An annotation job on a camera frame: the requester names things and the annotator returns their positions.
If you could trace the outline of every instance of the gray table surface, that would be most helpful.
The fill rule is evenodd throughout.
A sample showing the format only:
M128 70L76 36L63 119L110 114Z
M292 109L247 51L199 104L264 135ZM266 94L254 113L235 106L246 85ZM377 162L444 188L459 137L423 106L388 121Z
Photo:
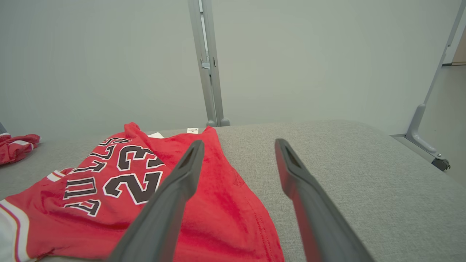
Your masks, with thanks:
M226 158L269 211L287 261L305 256L292 202L280 186L276 138L291 144L376 261L465 260L466 190L381 131L351 121L216 129ZM77 166L106 137L46 142L26 159L0 167L0 199L55 169Z

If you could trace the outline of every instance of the floor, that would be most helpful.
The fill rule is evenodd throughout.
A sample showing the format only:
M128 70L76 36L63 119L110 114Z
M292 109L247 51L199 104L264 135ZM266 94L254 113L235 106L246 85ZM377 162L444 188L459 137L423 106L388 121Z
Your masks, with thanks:
M442 67L419 127L421 137L450 162L445 174L466 187L466 65ZM431 162L405 138L396 138Z

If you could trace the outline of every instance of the white paper tag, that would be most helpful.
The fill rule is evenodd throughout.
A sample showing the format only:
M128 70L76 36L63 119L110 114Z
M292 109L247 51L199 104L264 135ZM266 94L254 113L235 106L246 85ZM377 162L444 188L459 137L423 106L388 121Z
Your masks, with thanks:
M188 131L186 133L199 134L199 128L188 127Z
M159 132L149 135L150 138L164 138Z

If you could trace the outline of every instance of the red cloth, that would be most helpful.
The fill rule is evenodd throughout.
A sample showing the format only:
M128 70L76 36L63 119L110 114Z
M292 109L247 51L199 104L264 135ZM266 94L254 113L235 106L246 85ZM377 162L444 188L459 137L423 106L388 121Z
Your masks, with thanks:
M135 123L99 144L78 168L54 171L0 201L0 223L9 221L0 224L0 261L107 258L198 139L205 143L204 162L197 192L186 204L174 261L284 261L267 210L228 163L214 128L158 139Z
M25 158L37 147L41 137L34 134L12 138L10 134L0 134L0 165L14 163Z

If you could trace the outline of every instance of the gray wall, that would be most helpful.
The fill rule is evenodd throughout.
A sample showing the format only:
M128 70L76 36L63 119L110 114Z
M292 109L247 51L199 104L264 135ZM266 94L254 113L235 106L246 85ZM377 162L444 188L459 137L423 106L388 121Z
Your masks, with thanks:
M406 133L461 0L212 0L232 124L357 120Z
M0 1L0 122L44 139L205 126L186 1Z

